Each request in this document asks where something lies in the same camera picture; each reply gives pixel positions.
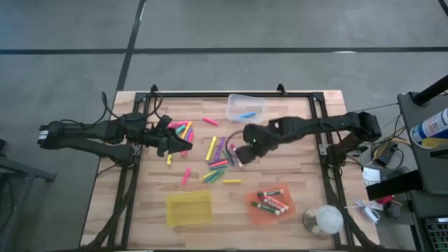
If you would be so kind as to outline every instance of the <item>black equipment stand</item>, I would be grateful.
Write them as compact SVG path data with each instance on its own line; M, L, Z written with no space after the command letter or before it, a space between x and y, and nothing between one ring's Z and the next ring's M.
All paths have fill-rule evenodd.
M5 144L3 140L0 140L0 142L1 146ZM6 252L11 250L9 246L13 240L13 235L17 229L20 211L22 210L23 204L27 199L27 195L31 190L34 179L41 178L45 179L46 182L52 183L53 181L55 181L56 174L51 174L37 168L29 167L25 164L12 161L2 155L0 155L0 174L3 174L3 176L18 175L24 179L22 188L18 193L19 196L14 202L12 214L7 220L7 224L5 226L3 234L0 234L2 236L2 239L0 241L0 252Z

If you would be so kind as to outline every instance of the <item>yellow basket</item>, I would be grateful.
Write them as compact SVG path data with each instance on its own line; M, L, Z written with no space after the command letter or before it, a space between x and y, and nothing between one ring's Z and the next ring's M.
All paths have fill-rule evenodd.
M167 197L167 224L171 227L211 223L211 198L208 190L177 193Z

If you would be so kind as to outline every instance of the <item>concrete floor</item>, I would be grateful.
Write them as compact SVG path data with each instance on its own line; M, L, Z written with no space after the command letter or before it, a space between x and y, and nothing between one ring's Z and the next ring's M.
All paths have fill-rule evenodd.
M126 48L139 0L3 0L1 49ZM135 48L448 46L436 0L148 0ZM98 158L41 150L51 120L95 120L114 97L124 55L0 55L0 138L8 157L57 173L34 186L14 251L78 245ZM347 110L396 102L447 74L448 52L134 55L124 90L342 90ZM398 115L371 111L380 125ZM393 125L383 129L391 133ZM405 150L405 164L415 169ZM412 248L407 226L378 225L382 244Z

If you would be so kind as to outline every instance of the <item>wooden tabletop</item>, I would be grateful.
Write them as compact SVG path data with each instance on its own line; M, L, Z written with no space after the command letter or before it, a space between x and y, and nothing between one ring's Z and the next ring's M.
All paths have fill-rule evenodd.
M342 92L323 91L329 116L345 114ZM135 92L118 92L113 111L121 115L132 110ZM305 98L265 98L266 110L262 124L269 119L283 116L311 118L309 101ZM195 133L193 149L182 157L173 154L172 165L156 155L155 148L145 148L142 153L132 224L129 233L129 249L333 249L331 236L308 233L302 224L303 213L310 208L326 204L321 167L314 135L280 145L265 157L247 164L243 169L229 168L223 179L241 179L241 185L223 185L200 182L209 172L205 156L213 136L228 137L244 124L229 122L225 117L227 98L164 98L158 111L166 113L174 121L191 120ZM208 117L219 122L213 126L202 121ZM155 116L150 121L156 122ZM235 137L235 144L242 138ZM99 171L111 166L109 159L101 160ZM186 185L181 181L186 167L192 171ZM347 204L353 198L368 198L358 165L344 168L342 181ZM90 208L81 244L95 238L112 214L120 168L103 173L95 182ZM266 225L252 224L247 209L246 195L259 189L278 184L289 187L297 213L288 220ZM213 210L213 223L169 227L165 216L165 200L168 195L187 191L209 190ZM375 243L379 243L377 230L359 209L350 214L362 231ZM121 239L123 216L116 240Z

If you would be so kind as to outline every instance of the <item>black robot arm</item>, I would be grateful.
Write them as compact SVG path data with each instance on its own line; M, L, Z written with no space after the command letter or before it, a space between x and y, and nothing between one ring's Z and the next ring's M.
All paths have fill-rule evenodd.
M366 112L350 112L327 118L302 119L283 117L270 120L267 126L248 124L243 130L243 139L248 145L238 147L236 153L241 163L246 164L256 157L277 149L279 144L297 141L308 134L320 134L348 130L350 134L341 142L327 147L326 162L340 165L347 153L364 141L376 141L381 137L377 118Z
M141 113L128 113L121 119L94 125L53 121L40 127L41 133L37 143L48 150L73 148L125 164L131 164L135 154L132 145L120 144L125 139L134 145L156 147L160 157L164 156L165 151L176 153L191 150L193 147L191 143L181 139L173 129L167 128L172 120L168 115L162 116L159 123L150 129L146 128L146 120L140 118L143 118Z

